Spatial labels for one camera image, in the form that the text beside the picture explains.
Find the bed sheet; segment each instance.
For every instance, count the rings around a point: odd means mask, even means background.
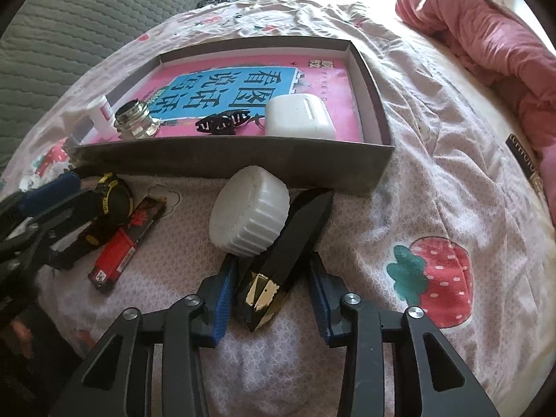
[[[550,219],[504,144],[506,130],[519,130],[496,97],[434,43],[381,18],[360,3],[331,0],[242,0],[177,15],[115,52],[60,99],[6,168],[3,195],[16,188],[38,154],[71,131],[75,121],[65,110],[107,93],[156,54],[240,36],[350,39],[377,82],[396,150],[372,196],[335,197],[318,249],[324,264],[381,308],[402,311],[407,297],[395,291],[387,266],[396,263],[396,249],[426,259],[427,280],[444,287],[448,297],[441,299],[452,305],[443,312],[434,302],[439,294],[430,292],[419,297],[423,307],[447,328],[502,417],[518,416],[546,377],[539,366],[554,360]],[[77,350],[80,334],[97,340],[124,308],[166,308],[195,290],[223,258],[207,230],[223,181],[127,179],[139,199],[153,185],[182,198],[109,296],[87,280],[95,254],[69,272],[41,270],[40,303]],[[443,276],[443,270],[455,274]],[[204,350],[201,358],[211,415],[336,415],[343,352],[319,338],[303,283],[262,330],[251,334],[232,320],[219,348]],[[388,416],[392,380],[387,370]],[[155,406],[159,402],[155,380]]]

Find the silver bolt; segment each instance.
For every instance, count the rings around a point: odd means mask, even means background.
[[[409,308],[408,314],[411,318],[419,320],[420,318],[423,318],[425,312],[423,312],[423,309],[413,306],[412,308]]]
[[[347,304],[356,305],[361,302],[361,297],[357,293],[346,293],[344,295],[344,301]]]
[[[137,312],[137,309],[134,308],[129,308],[123,311],[123,317],[126,320],[133,320],[135,318],[137,318],[137,316],[139,315],[139,312]]]
[[[201,303],[201,298],[197,295],[187,295],[185,298],[185,304],[187,306],[196,306]]]
[[[8,262],[8,269],[10,271],[15,270],[19,265],[21,265],[21,262],[18,259],[12,259]]]

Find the gray quilted headboard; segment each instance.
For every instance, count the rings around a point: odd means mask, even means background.
[[[91,67],[199,0],[27,0],[0,39],[0,172]]]

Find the white small bottle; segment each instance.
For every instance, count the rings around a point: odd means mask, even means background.
[[[106,96],[100,96],[91,101],[85,108],[85,112],[91,118],[102,139],[108,141],[119,135],[118,130],[114,127],[116,120],[114,111]]]

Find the pink comforter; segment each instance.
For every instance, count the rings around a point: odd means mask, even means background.
[[[556,57],[522,20],[491,0],[397,0],[396,13],[445,44],[519,114],[539,155],[556,222]]]

